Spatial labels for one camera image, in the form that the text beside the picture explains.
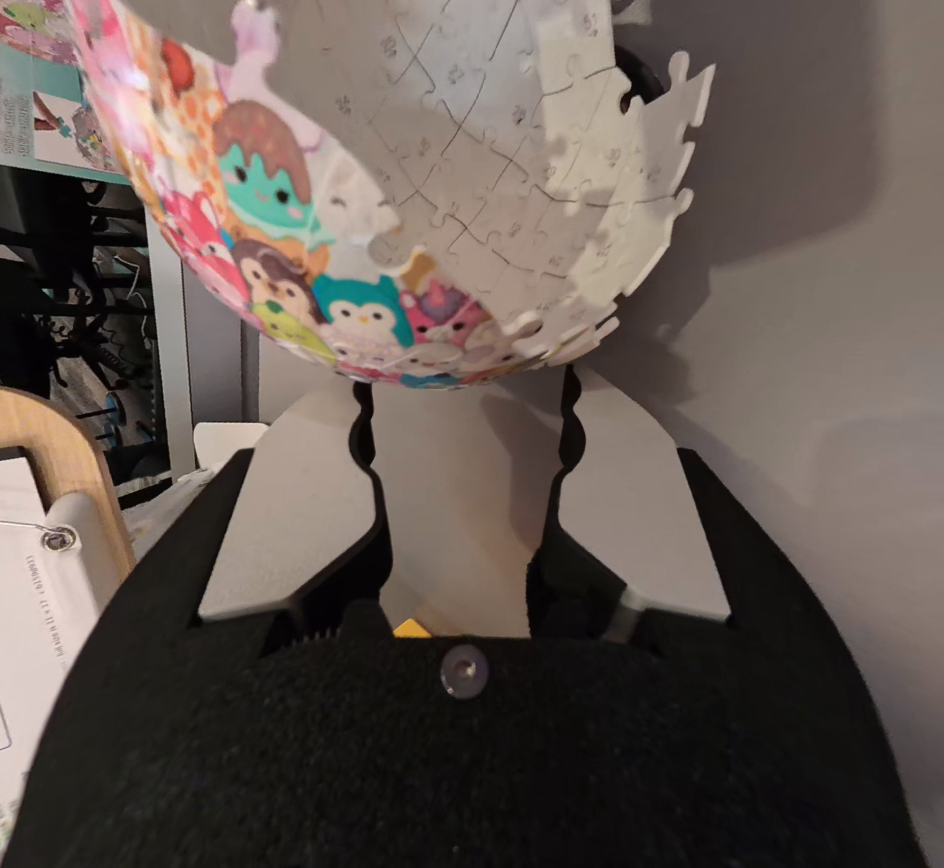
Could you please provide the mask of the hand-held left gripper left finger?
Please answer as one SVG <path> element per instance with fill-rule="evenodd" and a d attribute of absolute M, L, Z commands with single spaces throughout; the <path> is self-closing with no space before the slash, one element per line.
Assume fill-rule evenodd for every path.
<path fill-rule="evenodd" d="M 372 386 L 338 380 L 298 400 L 256 443 L 198 615 L 282 613 L 291 632 L 340 630 L 352 602 L 379 602 L 392 540 Z"/>

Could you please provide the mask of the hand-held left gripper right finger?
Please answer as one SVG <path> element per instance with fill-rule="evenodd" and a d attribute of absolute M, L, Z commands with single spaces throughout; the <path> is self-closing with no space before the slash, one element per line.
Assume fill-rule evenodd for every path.
<path fill-rule="evenodd" d="M 625 642 L 648 612 L 731 608 L 676 443 L 596 372 L 568 366 L 559 471 L 527 570 L 531 636 Z"/>

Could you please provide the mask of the colourful puzzle ball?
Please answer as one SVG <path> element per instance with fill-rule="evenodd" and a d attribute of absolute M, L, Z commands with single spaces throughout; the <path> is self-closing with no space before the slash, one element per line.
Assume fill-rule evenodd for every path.
<path fill-rule="evenodd" d="M 616 66 L 543 95 L 531 1 L 66 8 L 115 157 L 211 294 L 355 381 L 454 390 L 596 349 L 693 199 L 715 65 L 673 53 L 625 115 Z M 614 42 L 649 0 L 619 1 Z"/>

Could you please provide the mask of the round black ball stand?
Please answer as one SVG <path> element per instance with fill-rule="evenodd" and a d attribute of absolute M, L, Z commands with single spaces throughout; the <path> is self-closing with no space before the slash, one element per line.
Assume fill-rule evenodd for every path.
<path fill-rule="evenodd" d="M 628 113 L 631 102 L 640 98 L 643 104 L 650 104 L 666 93 L 666 89 L 655 72 L 631 50 L 615 46 L 616 67 L 626 76 L 630 88 L 620 97 L 620 111 Z"/>

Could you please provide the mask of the puzzle box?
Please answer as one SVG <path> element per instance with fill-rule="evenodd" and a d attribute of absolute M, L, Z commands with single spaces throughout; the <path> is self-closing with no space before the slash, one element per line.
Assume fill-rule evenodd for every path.
<path fill-rule="evenodd" d="M 65 0 L 1 0 L 2 166 L 125 182 L 88 103 Z"/>

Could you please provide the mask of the round wooden tabletop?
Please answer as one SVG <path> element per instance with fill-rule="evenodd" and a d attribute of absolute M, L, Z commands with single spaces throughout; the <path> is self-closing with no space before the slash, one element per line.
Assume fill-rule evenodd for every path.
<path fill-rule="evenodd" d="M 25 449 L 44 512 L 70 493 L 91 500 L 103 551 L 123 583 L 136 565 L 131 538 L 104 454 L 79 420 L 30 392 L 1 388 L 1 445 Z"/>

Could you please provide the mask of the white paper poster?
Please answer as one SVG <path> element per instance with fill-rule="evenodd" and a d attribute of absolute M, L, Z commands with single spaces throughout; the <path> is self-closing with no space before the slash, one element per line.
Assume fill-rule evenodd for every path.
<path fill-rule="evenodd" d="M 1 842 L 53 705 L 120 571 L 88 494 L 49 508 L 21 447 L 1 452 Z"/>

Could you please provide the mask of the black office chair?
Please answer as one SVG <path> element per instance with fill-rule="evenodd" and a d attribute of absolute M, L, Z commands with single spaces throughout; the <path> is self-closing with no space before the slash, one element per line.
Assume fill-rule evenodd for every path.
<path fill-rule="evenodd" d="M 2 386 L 75 420 L 124 508 L 170 480 L 147 241 L 129 187 L 2 167 Z"/>

